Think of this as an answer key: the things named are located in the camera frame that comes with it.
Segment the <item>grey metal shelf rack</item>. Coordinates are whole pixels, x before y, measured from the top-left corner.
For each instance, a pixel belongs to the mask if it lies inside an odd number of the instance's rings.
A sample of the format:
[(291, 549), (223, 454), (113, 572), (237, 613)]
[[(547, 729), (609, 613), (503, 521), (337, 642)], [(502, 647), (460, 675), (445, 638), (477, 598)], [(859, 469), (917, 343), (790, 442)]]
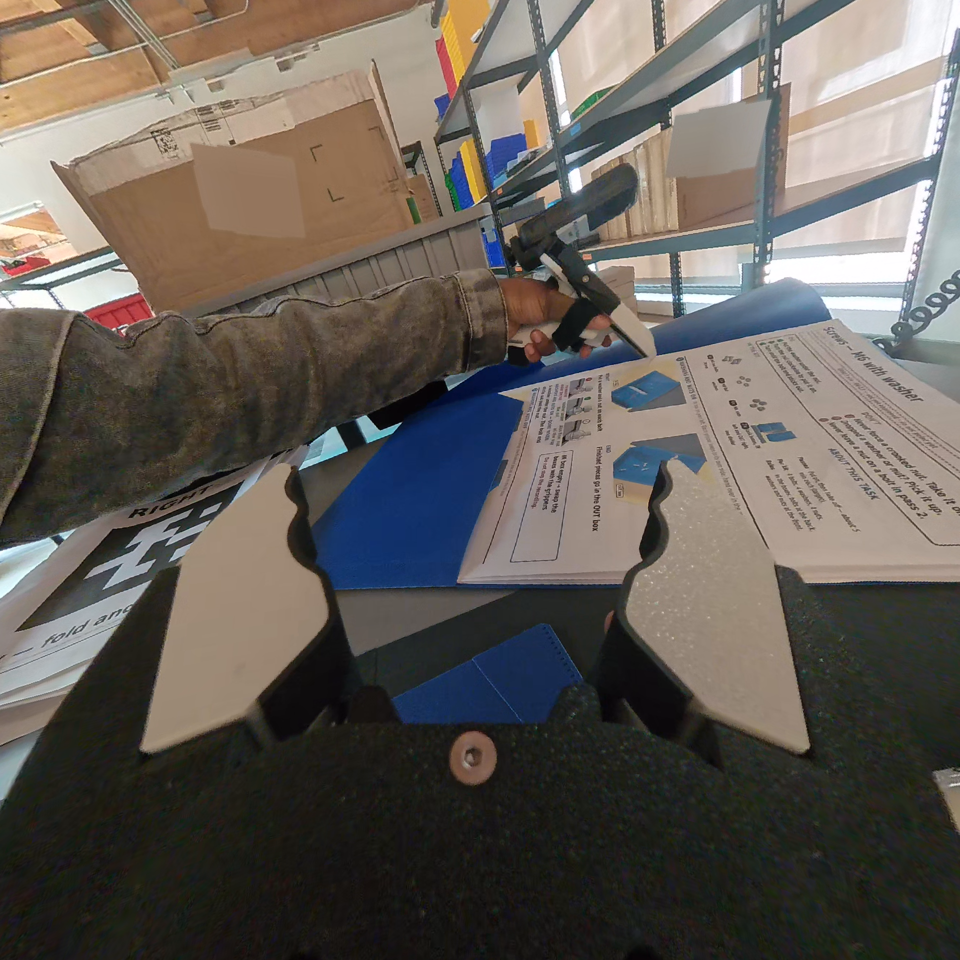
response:
[[(439, 122), (437, 146), (471, 136), (481, 145), (474, 90), (517, 80), (525, 89), (540, 73), (549, 74), (549, 56), (570, 35), (592, 2), (496, 2), (478, 33), (476, 50), (466, 66), (450, 105)], [(509, 212), (539, 190), (564, 186), (570, 167), (605, 156), (627, 139), (666, 120), (666, 114), (691, 97), (757, 61), (757, 90), (771, 99), (770, 112), (758, 147), (750, 220), (680, 231), (648, 241), (616, 241), (591, 247), (591, 254), (637, 257), (752, 243), (748, 282), (760, 285), (773, 258), (774, 242), (812, 223), (852, 210), (889, 193), (938, 177), (939, 155), (917, 159), (875, 175), (794, 209), (777, 211), (774, 175), (781, 152), (773, 137), (786, 126), (782, 107), (783, 48), (804, 32), (850, 6), (844, 1), (803, 2), (787, 16), (786, 2), (726, 1), (715, 5), (675, 40), (658, 47), (634, 70), (568, 126), (556, 124), (556, 96), (543, 92), (551, 122), (551, 142), (532, 161), (496, 186), (485, 166), (488, 216), (494, 237), (509, 270), (514, 270), (503, 235), (502, 213)]]

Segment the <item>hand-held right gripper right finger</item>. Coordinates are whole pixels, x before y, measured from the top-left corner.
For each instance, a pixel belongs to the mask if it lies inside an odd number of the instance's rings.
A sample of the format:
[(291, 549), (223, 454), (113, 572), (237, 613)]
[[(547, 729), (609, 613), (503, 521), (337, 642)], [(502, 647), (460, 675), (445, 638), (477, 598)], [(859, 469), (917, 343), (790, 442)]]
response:
[(774, 560), (756, 528), (679, 460), (661, 464), (598, 654), (604, 719), (700, 756), (720, 727), (786, 752), (810, 734)]

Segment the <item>cardboard boxes on shelf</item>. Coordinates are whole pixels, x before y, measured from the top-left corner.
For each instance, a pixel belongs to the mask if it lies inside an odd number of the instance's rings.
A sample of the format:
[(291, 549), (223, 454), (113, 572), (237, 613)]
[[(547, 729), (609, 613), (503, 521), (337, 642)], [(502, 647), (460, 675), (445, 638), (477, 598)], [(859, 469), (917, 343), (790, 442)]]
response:
[(769, 106), (753, 96), (674, 116), (672, 125), (591, 174), (618, 164), (638, 176), (637, 197), (598, 229), (604, 242), (676, 233), (752, 217)]

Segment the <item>grey plastic crate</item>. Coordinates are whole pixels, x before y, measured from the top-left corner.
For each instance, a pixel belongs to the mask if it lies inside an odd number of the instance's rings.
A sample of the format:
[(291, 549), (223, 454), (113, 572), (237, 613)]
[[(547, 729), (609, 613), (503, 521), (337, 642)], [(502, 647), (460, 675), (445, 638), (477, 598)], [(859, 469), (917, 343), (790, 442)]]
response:
[(195, 305), (177, 307), (175, 311), (194, 319), (250, 311), (271, 298), (287, 295), (326, 301), (356, 298), (419, 278), (486, 269), (481, 221), (490, 214), (490, 205), (482, 202)]

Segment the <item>person's left forearm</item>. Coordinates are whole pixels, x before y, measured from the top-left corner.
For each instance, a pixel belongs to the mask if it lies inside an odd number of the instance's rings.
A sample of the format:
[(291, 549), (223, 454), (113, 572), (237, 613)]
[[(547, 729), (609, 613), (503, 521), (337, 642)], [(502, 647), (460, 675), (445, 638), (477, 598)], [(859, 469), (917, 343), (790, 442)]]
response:
[(29, 544), (310, 442), (448, 376), (520, 326), (489, 270), (125, 334), (66, 310), (1, 316), (1, 543)]

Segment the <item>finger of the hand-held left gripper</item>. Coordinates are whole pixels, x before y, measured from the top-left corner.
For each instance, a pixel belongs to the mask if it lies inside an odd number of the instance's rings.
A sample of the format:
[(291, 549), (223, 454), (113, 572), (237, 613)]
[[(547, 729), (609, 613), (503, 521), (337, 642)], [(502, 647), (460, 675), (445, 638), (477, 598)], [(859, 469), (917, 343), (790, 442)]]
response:
[(657, 356), (657, 346), (651, 329), (625, 303), (619, 303), (610, 312), (610, 328), (621, 341), (628, 343), (641, 356)]

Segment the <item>small blue sheet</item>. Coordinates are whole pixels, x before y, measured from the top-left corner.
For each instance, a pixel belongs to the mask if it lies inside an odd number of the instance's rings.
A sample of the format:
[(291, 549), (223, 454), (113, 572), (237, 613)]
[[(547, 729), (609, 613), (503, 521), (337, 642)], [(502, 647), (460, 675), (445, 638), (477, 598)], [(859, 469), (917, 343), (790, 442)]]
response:
[(392, 699), (407, 724), (537, 724), (582, 683), (556, 632), (540, 623)]

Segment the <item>large cardboard box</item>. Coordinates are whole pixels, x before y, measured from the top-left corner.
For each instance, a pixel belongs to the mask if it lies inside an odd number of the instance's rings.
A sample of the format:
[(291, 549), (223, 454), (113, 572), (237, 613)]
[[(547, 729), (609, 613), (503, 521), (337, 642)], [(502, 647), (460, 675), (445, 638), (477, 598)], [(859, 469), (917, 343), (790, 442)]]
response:
[(156, 311), (413, 226), (375, 62), (199, 105), (52, 168)]

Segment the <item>large blue plastic sheet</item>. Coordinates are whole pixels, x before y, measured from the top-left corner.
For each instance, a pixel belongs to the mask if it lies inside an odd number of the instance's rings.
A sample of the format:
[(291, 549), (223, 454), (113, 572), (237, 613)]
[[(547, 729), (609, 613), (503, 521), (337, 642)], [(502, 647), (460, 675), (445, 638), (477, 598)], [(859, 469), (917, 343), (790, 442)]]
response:
[(455, 587), (521, 402), (502, 395), (638, 354), (624, 342), (546, 366), (503, 361), (407, 417), (313, 526), (336, 591)]

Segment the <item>person's left hand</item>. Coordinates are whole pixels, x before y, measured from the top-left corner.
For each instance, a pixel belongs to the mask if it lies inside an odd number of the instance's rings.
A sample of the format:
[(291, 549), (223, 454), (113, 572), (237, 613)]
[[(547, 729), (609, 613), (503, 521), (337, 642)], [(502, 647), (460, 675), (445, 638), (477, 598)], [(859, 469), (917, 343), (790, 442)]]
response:
[(499, 278), (497, 283), (506, 308), (509, 341), (516, 338), (522, 328), (560, 322), (574, 304), (573, 298), (538, 280)]

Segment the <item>stack of coloured storage bins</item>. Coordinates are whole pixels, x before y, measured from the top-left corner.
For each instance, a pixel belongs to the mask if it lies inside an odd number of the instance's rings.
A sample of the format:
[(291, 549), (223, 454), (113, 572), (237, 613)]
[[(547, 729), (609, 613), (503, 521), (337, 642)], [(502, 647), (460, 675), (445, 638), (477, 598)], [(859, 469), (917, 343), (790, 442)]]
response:
[(437, 100), (438, 152), (457, 204), (486, 198), (525, 150), (549, 143), (527, 2), (437, 2), (434, 46), (445, 95)]

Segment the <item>paper sheets with black tag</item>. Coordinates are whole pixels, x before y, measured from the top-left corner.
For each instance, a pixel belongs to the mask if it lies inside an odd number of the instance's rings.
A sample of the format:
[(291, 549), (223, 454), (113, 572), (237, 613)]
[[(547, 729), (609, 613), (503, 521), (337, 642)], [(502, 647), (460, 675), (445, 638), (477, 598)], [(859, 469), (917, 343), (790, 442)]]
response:
[(2, 709), (65, 692), (159, 572), (262, 474), (299, 467), (307, 451), (282, 451), (69, 534), (2, 599)]

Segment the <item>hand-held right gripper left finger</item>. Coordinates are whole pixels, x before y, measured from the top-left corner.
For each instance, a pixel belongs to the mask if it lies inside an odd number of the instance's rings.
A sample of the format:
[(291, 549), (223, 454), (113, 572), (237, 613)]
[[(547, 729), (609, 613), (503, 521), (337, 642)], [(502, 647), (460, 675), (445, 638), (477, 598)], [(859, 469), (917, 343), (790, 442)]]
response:
[(241, 724), (263, 747), (346, 718), (354, 655), (299, 471), (276, 465), (179, 564), (140, 750)]

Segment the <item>large white instruction sheet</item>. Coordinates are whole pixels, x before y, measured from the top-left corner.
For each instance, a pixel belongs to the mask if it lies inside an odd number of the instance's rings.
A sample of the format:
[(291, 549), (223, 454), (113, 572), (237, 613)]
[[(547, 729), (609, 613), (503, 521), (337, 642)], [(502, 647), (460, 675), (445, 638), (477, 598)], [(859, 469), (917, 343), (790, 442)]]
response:
[(836, 320), (668, 354), (720, 489), (812, 584), (959, 581), (959, 407)]

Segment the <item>red plastic bin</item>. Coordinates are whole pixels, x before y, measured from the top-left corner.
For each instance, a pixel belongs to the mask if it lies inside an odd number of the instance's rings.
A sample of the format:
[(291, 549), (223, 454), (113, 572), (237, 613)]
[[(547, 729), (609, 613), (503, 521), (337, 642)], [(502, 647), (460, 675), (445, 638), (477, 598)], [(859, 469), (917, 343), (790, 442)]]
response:
[(82, 313), (92, 322), (120, 333), (131, 325), (155, 316), (147, 299), (140, 292), (85, 308)]

